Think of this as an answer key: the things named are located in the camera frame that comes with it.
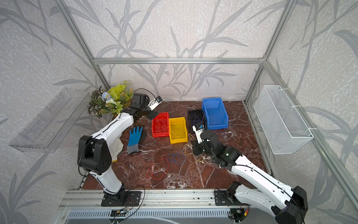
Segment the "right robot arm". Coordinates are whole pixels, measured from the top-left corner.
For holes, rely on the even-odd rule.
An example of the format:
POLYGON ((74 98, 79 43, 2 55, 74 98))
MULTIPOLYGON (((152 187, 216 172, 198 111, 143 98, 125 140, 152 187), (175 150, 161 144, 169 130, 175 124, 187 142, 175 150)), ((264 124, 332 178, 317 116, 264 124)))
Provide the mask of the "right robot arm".
POLYGON ((275 179, 245 155, 232 146, 220 142, 211 130, 193 128, 197 140, 193 142, 193 151, 206 154, 220 168, 243 177, 255 189, 240 182, 233 182, 226 195, 231 204, 245 204, 258 208, 273 216, 279 224, 303 224, 308 211, 306 191, 291 187, 275 179))

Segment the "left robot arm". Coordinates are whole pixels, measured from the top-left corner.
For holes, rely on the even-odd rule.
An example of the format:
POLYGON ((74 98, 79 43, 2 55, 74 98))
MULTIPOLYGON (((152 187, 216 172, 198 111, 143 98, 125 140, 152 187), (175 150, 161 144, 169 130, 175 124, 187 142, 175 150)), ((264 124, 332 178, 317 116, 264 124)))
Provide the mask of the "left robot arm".
POLYGON ((110 146, 138 119, 143 116, 150 120, 154 119, 159 114, 155 108, 162 101, 160 96, 150 101, 146 94, 135 93, 130 106, 122 110, 107 126, 91 136, 84 135, 80 138, 78 167, 89 172, 101 184, 105 199, 111 199, 122 205, 128 198, 124 185, 112 169, 110 146))

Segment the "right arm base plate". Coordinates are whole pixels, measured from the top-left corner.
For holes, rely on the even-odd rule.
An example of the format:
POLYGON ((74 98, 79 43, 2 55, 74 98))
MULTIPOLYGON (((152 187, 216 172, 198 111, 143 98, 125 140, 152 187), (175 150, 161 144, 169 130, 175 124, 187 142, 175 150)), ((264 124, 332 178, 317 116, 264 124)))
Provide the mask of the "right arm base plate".
POLYGON ((239 206, 241 203, 227 193, 226 190, 215 189, 213 191, 216 206, 239 206))

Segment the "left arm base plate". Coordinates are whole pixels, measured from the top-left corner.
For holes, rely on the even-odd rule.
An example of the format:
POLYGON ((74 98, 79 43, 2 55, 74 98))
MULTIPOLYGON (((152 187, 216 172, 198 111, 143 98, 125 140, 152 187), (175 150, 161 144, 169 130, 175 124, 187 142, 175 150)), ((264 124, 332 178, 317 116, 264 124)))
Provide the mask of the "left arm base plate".
POLYGON ((117 194, 103 192, 102 207, 139 206, 141 191, 121 191, 117 194))

